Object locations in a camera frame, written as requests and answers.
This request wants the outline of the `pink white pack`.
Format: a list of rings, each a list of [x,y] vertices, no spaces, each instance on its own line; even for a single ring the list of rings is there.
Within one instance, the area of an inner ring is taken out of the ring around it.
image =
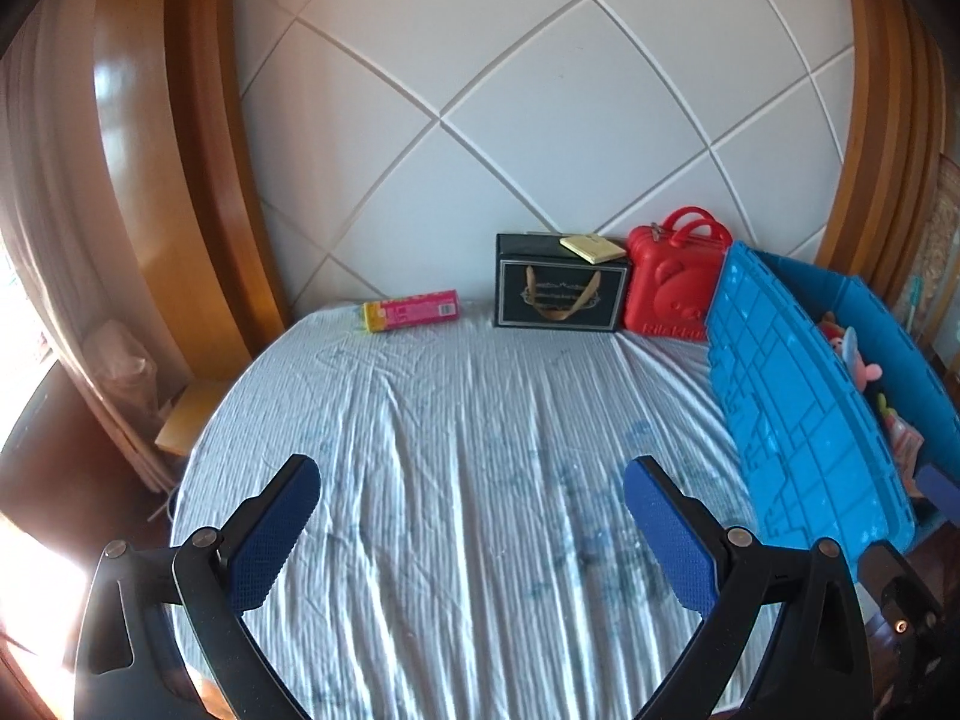
[[[889,436],[893,460],[907,495],[913,499],[923,499],[923,493],[919,491],[916,483],[916,466],[918,466],[919,450],[924,444],[923,436],[893,410],[885,413],[884,424]]]

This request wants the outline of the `blue plastic storage crate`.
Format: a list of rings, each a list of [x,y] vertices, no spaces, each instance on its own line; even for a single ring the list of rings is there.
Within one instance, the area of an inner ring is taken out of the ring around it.
[[[861,394],[818,322],[852,325],[884,375]],[[923,436],[918,466],[958,484],[958,415],[923,353],[858,277],[737,242],[706,319],[709,378],[740,458],[766,543],[836,539],[850,561],[886,539],[909,551],[947,520],[913,499],[893,460],[884,415]]]

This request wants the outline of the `pink pig plush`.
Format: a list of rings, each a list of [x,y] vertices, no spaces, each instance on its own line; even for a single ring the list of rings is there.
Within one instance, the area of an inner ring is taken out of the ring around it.
[[[864,394],[869,383],[882,379],[884,371],[880,364],[866,362],[859,349],[859,337],[852,325],[841,325],[833,312],[825,312],[818,322],[825,340],[843,362],[857,390]]]

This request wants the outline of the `wooden bedside table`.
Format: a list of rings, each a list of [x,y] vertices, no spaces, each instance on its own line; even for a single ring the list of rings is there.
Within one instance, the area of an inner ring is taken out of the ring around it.
[[[231,382],[223,380],[190,382],[164,420],[155,439],[156,447],[174,457],[189,457],[231,387]]]

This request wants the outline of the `red bear suitcase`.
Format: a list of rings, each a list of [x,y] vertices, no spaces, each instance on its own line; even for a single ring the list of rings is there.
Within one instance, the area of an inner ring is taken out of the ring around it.
[[[732,242],[731,231],[699,206],[635,227],[626,238],[631,275],[623,327],[647,337],[706,340],[706,316]]]

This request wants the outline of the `white striped bed sheet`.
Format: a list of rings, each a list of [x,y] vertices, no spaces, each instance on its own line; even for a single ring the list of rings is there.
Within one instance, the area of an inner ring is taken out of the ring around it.
[[[655,458],[724,525],[755,514],[697,344],[459,319],[373,335],[302,319],[195,445],[172,539],[291,455],[308,527],[245,618],[314,718],[628,718],[697,628],[623,495]]]

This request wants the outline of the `black gift box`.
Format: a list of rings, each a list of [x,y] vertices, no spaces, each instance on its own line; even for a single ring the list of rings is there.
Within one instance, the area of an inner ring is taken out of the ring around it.
[[[500,328],[615,332],[630,262],[589,263],[550,234],[496,236],[493,323]]]

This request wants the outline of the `yellow packet on box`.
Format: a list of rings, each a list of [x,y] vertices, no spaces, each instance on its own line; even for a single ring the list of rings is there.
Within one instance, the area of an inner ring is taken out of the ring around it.
[[[626,250],[620,244],[597,234],[562,236],[560,245],[590,265],[613,262],[626,257]]]

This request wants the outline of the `pink yellow tube box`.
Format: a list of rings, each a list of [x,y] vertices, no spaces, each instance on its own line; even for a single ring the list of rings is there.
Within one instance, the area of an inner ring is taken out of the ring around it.
[[[370,333],[448,322],[459,317],[459,296],[454,289],[416,294],[408,298],[365,302],[361,306],[364,328]]]

